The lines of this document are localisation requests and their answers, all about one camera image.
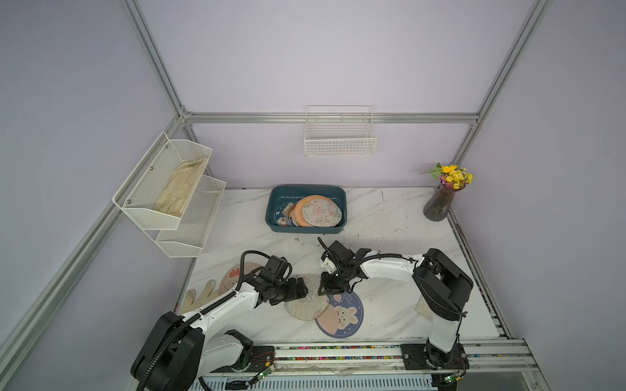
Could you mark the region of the purple pink bunny coaster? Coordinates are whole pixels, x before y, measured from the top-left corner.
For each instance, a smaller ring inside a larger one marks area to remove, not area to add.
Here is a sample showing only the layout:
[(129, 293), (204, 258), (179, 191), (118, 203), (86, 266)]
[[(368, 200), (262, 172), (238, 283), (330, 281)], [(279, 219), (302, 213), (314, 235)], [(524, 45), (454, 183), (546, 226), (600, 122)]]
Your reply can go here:
[(360, 330), (365, 318), (364, 306), (355, 293), (329, 295), (329, 304), (316, 325), (324, 335), (346, 339)]

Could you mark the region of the plain orange coaster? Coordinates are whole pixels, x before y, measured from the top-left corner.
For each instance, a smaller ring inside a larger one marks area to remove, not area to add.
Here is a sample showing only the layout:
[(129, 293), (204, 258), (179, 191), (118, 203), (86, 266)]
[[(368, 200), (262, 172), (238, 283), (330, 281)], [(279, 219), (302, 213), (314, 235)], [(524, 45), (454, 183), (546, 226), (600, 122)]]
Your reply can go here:
[(307, 197), (305, 197), (305, 198), (301, 199), (298, 203), (296, 203), (295, 207), (293, 208), (293, 221), (295, 221), (295, 223), (296, 223), (298, 226), (304, 226), (304, 227), (314, 227), (314, 226), (311, 226), (311, 225), (307, 224), (307, 223), (305, 222), (304, 218), (303, 218), (303, 215), (302, 215), (302, 211), (303, 211), (303, 206), (304, 206), (304, 204), (305, 204), (308, 200), (311, 200), (311, 198), (313, 198), (313, 199), (315, 199), (315, 198), (325, 198), (325, 199), (329, 199), (329, 198), (327, 198), (327, 197), (325, 197), (325, 196), (322, 196), (322, 195), (320, 195), (320, 196), (319, 196), (319, 195), (310, 195), (310, 196), (307, 196)]

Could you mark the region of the cream pink bow coaster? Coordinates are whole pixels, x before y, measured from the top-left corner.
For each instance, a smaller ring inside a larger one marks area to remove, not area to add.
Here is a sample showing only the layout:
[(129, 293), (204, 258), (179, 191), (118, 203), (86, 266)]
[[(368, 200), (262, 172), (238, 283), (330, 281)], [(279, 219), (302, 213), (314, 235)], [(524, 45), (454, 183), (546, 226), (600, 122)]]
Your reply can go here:
[(332, 201), (325, 198), (311, 198), (302, 211), (305, 222), (314, 227), (337, 226), (342, 220), (342, 210)]

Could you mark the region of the teal orange cats coaster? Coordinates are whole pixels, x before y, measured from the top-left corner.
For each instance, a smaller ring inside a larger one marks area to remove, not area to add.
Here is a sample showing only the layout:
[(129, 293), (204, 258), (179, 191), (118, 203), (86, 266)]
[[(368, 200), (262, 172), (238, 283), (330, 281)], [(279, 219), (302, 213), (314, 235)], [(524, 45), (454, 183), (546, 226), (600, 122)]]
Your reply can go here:
[(274, 213), (274, 221), (277, 226), (295, 226), (293, 222), (293, 208), (295, 203), (286, 202), (280, 205)]

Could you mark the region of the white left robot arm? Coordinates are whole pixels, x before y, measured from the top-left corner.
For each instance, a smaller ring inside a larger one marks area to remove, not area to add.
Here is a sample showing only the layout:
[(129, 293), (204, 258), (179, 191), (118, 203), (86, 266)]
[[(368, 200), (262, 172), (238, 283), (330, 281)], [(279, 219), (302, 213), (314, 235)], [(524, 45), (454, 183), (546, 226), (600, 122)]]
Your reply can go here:
[(283, 257), (257, 250), (243, 252), (239, 278), (233, 288), (195, 311), (161, 316), (130, 373), (138, 390), (188, 390), (198, 378), (216, 369), (247, 365), (252, 341), (236, 330), (218, 335), (240, 315), (263, 303), (271, 306), (296, 301), (308, 294), (302, 277)]

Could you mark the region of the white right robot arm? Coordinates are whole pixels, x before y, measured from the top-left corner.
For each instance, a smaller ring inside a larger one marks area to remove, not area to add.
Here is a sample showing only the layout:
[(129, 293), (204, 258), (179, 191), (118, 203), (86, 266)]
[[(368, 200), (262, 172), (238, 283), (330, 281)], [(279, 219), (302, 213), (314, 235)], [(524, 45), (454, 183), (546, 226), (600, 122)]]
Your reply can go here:
[(424, 367), (444, 369), (461, 357), (459, 332), (474, 282), (445, 253), (429, 249), (418, 256), (376, 253), (372, 249), (353, 252), (338, 241), (326, 245), (318, 294), (352, 293), (357, 283), (369, 279), (415, 283), (420, 298), (433, 313), (431, 333), (417, 361)]

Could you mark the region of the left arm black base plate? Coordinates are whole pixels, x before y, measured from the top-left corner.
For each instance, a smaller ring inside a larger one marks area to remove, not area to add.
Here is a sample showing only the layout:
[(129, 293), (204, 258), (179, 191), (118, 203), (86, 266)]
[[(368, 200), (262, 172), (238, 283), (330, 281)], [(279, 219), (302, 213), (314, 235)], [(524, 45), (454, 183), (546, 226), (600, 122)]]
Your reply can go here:
[(275, 352), (276, 348), (271, 345), (246, 348), (241, 357), (233, 365), (213, 370), (211, 374), (239, 372), (258, 373), (266, 367), (266, 363), (274, 359)]

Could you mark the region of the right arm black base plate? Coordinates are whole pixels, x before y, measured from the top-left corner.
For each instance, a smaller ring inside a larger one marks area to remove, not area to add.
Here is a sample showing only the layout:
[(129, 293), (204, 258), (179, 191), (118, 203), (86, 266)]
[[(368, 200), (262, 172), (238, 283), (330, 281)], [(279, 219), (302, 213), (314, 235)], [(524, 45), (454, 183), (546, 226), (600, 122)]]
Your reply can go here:
[(455, 342), (449, 352), (443, 352), (430, 342), (403, 344), (401, 356), (406, 370), (465, 370), (469, 367), (464, 347)]

